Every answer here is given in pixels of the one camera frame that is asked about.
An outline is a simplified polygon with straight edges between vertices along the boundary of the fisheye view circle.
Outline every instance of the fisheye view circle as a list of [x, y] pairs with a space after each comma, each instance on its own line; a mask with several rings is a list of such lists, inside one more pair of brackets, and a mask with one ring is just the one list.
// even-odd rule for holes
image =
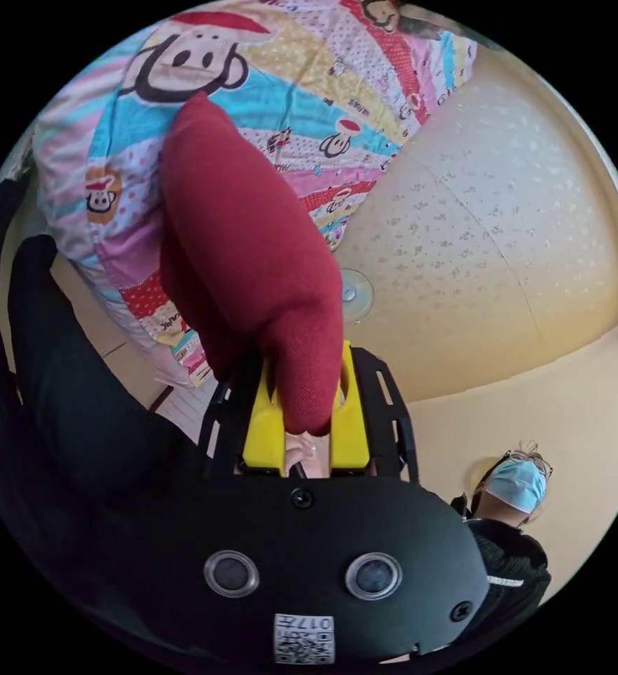
[[6, 158], [0, 516], [120, 643], [430, 671], [617, 513], [618, 172], [496, 42], [404, 0], [188, 7]]

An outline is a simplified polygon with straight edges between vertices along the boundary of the yellow handle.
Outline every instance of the yellow handle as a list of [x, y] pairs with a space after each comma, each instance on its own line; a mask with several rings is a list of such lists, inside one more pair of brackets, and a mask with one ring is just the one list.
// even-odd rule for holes
[[[340, 405], [340, 394], [344, 403]], [[269, 397], [269, 365], [264, 362], [250, 426], [243, 448], [243, 461], [250, 468], [278, 469], [285, 476], [285, 427], [283, 411], [274, 390]], [[365, 418], [356, 381], [351, 343], [344, 341], [341, 386], [337, 388], [330, 431], [330, 471], [363, 470], [370, 461]]]
[[[340, 406], [340, 393], [344, 403]], [[370, 461], [365, 418], [351, 354], [351, 343], [344, 341], [341, 388], [337, 390], [330, 430], [330, 471], [363, 470]]]
[[255, 469], [278, 469], [285, 475], [285, 427], [278, 395], [269, 398], [269, 365], [265, 361], [252, 406], [250, 426], [243, 447], [243, 461]]

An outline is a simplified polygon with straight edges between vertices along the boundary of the camera lens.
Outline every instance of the camera lens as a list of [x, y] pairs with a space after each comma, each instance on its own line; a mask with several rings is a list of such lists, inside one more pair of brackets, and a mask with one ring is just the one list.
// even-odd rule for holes
[[255, 564], [238, 551], [219, 551], [203, 568], [208, 586], [225, 598], [244, 598], [259, 585]]
[[382, 600], [392, 595], [402, 581], [398, 562], [386, 553], [366, 553], [346, 572], [346, 587], [360, 600]]

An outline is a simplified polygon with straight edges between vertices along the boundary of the suction cup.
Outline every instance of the suction cup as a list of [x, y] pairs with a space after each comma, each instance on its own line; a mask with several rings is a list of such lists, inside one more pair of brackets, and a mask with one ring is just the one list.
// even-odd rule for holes
[[354, 269], [342, 270], [344, 321], [360, 323], [374, 305], [374, 288], [364, 274]]

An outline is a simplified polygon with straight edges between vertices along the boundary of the black border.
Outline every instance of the black border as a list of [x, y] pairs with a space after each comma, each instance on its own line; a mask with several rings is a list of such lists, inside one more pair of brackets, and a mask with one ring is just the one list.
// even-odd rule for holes
[[[121, 39], [187, 5], [134, 4], [132, 13], [122, 2], [0, 6], [0, 166], [71, 76]], [[576, 108], [618, 168], [618, 3], [609, 11], [586, 6], [584, 13], [559, 1], [500, 8], [450, 1], [425, 6], [529, 63]], [[607, 462], [617, 450], [606, 448]], [[618, 517], [588, 563], [537, 616], [452, 671], [538, 671], [558, 658], [573, 659], [580, 669], [610, 659], [614, 650], [618, 653]], [[0, 520], [0, 669], [16, 666], [45, 674], [168, 672], [77, 616], [27, 564]], [[416, 670], [413, 662], [387, 668]]]

